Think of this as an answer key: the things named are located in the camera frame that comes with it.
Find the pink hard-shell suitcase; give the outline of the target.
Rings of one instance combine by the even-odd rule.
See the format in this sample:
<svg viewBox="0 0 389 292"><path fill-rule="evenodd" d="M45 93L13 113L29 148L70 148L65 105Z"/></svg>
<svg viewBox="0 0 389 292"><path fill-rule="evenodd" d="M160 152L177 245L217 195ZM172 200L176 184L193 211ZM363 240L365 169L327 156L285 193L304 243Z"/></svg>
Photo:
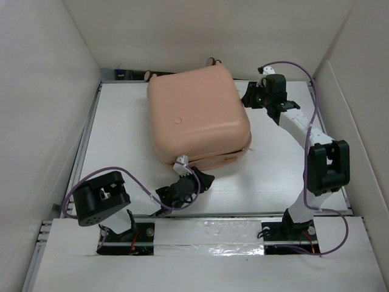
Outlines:
<svg viewBox="0 0 389 292"><path fill-rule="evenodd" d="M217 169L248 151L250 121L229 70L210 57L205 67L164 74L146 71L151 143L156 156L173 165Z"/></svg>

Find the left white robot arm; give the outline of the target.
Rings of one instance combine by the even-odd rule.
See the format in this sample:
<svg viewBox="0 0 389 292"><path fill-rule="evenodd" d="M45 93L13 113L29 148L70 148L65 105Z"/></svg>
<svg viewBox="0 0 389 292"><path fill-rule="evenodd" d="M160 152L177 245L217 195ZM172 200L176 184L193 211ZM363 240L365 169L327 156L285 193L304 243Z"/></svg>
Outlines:
<svg viewBox="0 0 389 292"><path fill-rule="evenodd" d="M121 167L105 167L94 171L82 179L67 194L74 200L76 216L66 211L67 202L63 202L63 213L77 220L80 227L100 225L105 219L129 206L131 199L125 189L123 173L128 175L140 188L156 202L160 209L154 217L163 217L174 211L191 206L198 195L208 191L215 177L200 171L197 167L182 167L185 174L169 186L160 187L151 193L129 171Z"/></svg>

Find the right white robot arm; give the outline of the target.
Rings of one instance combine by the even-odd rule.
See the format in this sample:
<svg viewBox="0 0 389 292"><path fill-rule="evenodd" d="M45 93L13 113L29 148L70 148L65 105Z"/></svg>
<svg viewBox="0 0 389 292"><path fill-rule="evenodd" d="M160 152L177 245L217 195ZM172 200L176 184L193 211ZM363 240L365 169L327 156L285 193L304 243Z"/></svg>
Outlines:
<svg viewBox="0 0 389 292"><path fill-rule="evenodd" d="M246 108L266 109L267 115L304 149L303 190L285 210L279 230L295 239L306 230L322 204L350 181L349 145L313 126L298 103L288 100L286 78L269 74L249 82L241 99Z"/></svg>

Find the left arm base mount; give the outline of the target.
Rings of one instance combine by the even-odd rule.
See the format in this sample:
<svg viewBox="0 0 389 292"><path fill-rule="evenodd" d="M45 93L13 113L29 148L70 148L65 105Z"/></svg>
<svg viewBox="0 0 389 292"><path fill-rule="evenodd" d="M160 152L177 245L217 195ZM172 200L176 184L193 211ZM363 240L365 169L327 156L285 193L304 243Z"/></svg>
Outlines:
<svg viewBox="0 0 389 292"><path fill-rule="evenodd" d="M138 221L129 215L130 228L122 233L99 225L101 234L97 254L101 256L153 256L154 255L154 221Z"/></svg>

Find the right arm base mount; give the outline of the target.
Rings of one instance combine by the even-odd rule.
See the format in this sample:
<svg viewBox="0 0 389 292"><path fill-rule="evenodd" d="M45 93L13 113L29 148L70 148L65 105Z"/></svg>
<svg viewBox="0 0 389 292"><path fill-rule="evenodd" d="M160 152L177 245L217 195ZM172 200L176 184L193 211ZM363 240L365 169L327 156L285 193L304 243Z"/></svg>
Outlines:
<svg viewBox="0 0 389 292"><path fill-rule="evenodd" d="M314 221L295 224L287 212L281 221L263 221L256 237L263 240L265 255L320 253Z"/></svg>

